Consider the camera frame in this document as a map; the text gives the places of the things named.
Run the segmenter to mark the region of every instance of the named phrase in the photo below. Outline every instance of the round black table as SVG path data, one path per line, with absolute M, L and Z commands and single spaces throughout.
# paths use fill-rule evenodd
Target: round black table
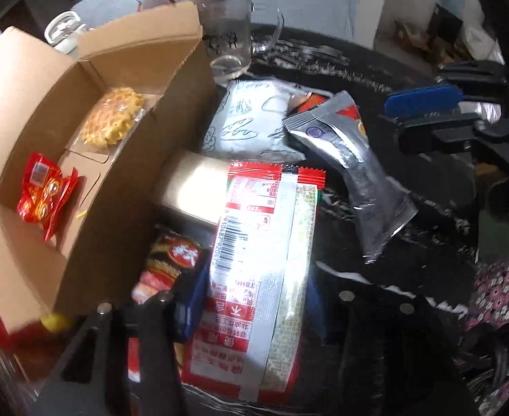
M 257 25 L 253 37 L 262 40 L 273 27 Z M 372 149 L 386 172 L 408 190 L 419 208 L 417 216 L 386 246 L 375 264 L 365 265 L 356 237 L 348 195 L 341 176 L 314 155 L 306 165 L 328 170 L 319 204 L 311 256 L 309 292 L 299 346 L 299 376 L 288 404 L 292 413 L 319 413 L 336 386 L 341 347 L 334 339 L 337 325 L 321 324 L 314 301 L 333 300 L 342 289 L 365 286 L 360 278 L 396 291 L 400 300 L 414 294 L 439 305 L 437 313 L 455 336 L 460 316 L 473 290 L 477 247 L 474 170 L 468 157 L 433 153 L 405 156 L 395 145 L 395 125 L 381 116 L 385 98 L 395 90 L 429 84 L 430 79 L 395 60 L 358 45 L 296 29 L 284 29 L 269 53 L 253 58 L 256 77 L 280 80 L 333 93 L 346 90 L 359 107 Z M 317 265 L 325 265 L 334 275 Z M 228 406 L 187 387 L 192 413 L 219 410 L 262 414 L 252 406 Z

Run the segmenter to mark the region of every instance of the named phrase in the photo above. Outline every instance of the cardboard box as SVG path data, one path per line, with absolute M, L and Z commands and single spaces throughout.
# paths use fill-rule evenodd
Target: cardboard box
M 216 228 L 226 205 L 228 171 L 229 162 L 180 150 L 162 169 L 152 202 Z
M 14 28 L 0 37 L 0 318 L 9 333 L 52 311 L 128 301 L 154 237 L 150 197 L 162 165 L 198 142 L 217 103 L 191 2 L 101 26 L 79 39 L 79 52 L 74 62 Z M 153 108 L 115 157 L 68 149 L 115 86 L 149 94 Z M 15 212 L 34 151 L 80 176 L 48 243 Z

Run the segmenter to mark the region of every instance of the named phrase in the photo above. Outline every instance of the barcode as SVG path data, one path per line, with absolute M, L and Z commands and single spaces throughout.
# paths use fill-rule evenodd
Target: barcode
M 43 187 L 49 167 L 41 162 L 35 162 L 29 181 L 35 186 Z
M 241 231 L 241 221 L 237 217 L 228 216 L 216 269 L 229 272 L 234 264 L 242 263 L 248 238 L 249 235 Z

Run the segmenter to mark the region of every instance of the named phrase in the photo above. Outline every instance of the waffle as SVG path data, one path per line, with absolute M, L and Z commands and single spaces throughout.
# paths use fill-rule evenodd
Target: waffle
M 106 148 L 122 140 L 142 109 L 143 96 L 130 87 L 112 89 L 90 110 L 81 138 L 94 147 Z

